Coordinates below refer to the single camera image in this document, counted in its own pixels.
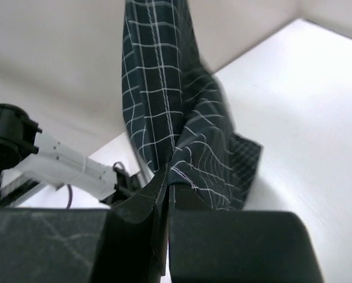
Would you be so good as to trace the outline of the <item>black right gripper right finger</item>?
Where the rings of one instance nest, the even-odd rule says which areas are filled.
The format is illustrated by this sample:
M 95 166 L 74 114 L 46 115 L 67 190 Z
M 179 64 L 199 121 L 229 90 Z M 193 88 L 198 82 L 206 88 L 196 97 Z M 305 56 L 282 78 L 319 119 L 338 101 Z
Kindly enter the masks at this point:
M 214 210 L 187 185 L 169 188 L 173 282 L 322 282 L 310 236 L 292 212 Z

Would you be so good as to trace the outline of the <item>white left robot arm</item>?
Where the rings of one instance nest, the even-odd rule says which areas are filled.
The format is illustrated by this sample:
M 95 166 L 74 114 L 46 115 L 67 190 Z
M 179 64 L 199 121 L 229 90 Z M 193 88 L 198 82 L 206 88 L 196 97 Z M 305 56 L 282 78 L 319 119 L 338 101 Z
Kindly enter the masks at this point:
M 30 198 L 40 184 L 78 187 L 106 205 L 119 204 L 144 187 L 149 178 L 130 175 L 120 161 L 101 164 L 67 147 L 20 107 L 0 103 L 0 207 Z

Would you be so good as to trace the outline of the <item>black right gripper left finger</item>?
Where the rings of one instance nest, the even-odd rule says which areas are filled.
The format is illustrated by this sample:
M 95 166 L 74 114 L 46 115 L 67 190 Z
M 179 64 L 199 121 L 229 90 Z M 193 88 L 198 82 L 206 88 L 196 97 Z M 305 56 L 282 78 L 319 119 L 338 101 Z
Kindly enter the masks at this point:
M 167 171 L 112 209 L 0 208 L 0 282 L 159 282 Z

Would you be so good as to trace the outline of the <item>dark checked pillowcase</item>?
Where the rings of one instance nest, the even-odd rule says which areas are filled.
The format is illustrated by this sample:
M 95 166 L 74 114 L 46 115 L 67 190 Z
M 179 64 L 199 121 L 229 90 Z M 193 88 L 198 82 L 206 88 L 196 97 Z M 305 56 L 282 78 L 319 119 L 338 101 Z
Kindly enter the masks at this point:
M 261 147 L 234 132 L 218 82 L 205 67 L 186 1 L 126 1 L 123 118 L 152 172 L 190 186 L 212 209 L 240 210 Z

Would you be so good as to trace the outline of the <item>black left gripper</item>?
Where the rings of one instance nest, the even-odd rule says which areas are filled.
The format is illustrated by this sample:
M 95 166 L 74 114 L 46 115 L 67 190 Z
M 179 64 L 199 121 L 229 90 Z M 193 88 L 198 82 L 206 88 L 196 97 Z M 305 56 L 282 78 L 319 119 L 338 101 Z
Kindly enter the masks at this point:
M 130 176 L 122 162 L 104 168 L 100 177 L 108 188 L 107 195 L 98 202 L 112 209 L 141 209 L 152 205 L 152 197 L 141 186 L 139 174 Z

